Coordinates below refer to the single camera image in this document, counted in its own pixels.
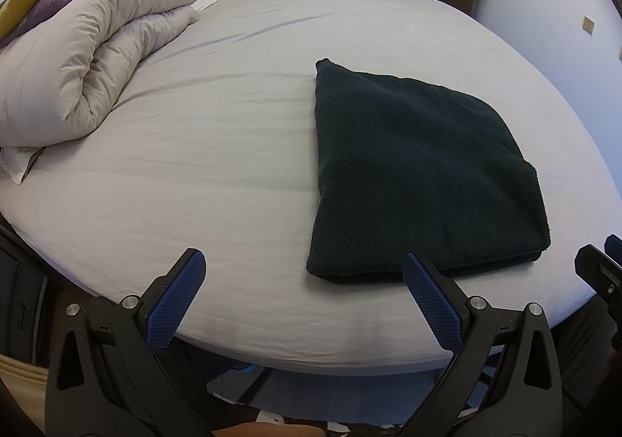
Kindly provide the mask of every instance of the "white duvet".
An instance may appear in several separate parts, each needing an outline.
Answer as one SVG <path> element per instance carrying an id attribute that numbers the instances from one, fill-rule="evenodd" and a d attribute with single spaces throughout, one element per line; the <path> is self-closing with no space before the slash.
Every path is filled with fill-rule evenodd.
<path id="1" fill-rule="evenodd" d="M 73 0 L 0 51 L 2 167 L 21 183 L 43 146 L 84 137 L 138 63 L 197 20 L 196 0 Z"/>

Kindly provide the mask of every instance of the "bed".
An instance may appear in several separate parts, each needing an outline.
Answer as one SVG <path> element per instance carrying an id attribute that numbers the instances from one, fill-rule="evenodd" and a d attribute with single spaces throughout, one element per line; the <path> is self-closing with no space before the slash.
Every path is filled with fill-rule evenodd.
<path id="1" fill-rule="evenodd" d="M 593 292 L 577 250 L 622 233 L 595 144 L 508 44 L 434 0 L 221 0 L 143 60 L 91 135 L 47 147 L 0 212 L 61 274 L 119 301 L 188 247 L 206 282 L 179 335 L 295 372 L 380 375 L 444 365 L 403 284 L 335 285 L 305 271 L 318 201 L 315 62 L 464 91 L 503 117 L 536 168 L 551 246 L 535 263 L 458 279 L 467 295 L 555 325 Z"/>

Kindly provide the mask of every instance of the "wall outlet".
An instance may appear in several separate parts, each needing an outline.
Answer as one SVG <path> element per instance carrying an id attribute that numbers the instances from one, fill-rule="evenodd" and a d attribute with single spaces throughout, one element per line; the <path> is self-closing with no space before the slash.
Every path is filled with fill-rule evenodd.
<path id="1" fill-rule="evenodd" d="M 587 16 L 584 17 L 584 30 L 590 35 L 592 35 L 594 32 L 594 25 L 595 23 L 590 18 L 588 18 Z"/>

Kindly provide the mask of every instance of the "folded towel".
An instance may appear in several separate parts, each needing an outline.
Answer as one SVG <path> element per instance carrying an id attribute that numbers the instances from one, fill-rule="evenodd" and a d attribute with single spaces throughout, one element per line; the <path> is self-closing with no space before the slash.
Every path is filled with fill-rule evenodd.
<path id="1" fill-rule="evenodd" d="M 536 170 L 492 107 L 328 59 L 316 68 L 310 273 L 395 275 L 418 249 L 457 274 L 532 262 L 550 245 Z"/>

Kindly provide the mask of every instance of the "metal screw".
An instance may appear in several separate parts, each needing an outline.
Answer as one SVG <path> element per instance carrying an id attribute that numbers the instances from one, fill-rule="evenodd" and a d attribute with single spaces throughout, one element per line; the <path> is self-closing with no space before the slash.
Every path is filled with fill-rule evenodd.
<path id="1" fill-rule="evenodd" d="M 538 304 L 535 304 L 535 303 L 529 304 L 529 311 L 534 316 L 540 316 L 542 314 L 542 307 L 540 307 Z"/>
<path id="2" fill-rule="evenodd" d="M 134 307 L 138 305 L 138 297 L 135 297 L 134 295 L 127 296 L 123 299 L 121 305 L 126 309 L 134 309 Z"/>
<path id="3" fill-rule="evenodd" d="M 66 310 L 67 316 L 75 316 L 79 312 L 80 312 L 79 304 L 71 304 L 69 307 L 67 307 L 67 310 Z"/>
<path id="4" fill-rule="evenodd" d="M 478 309 L 480 311 L 486 307 L 486 301 L 481 296 L 472 297 L 470 302 L 474 309 Z"/>

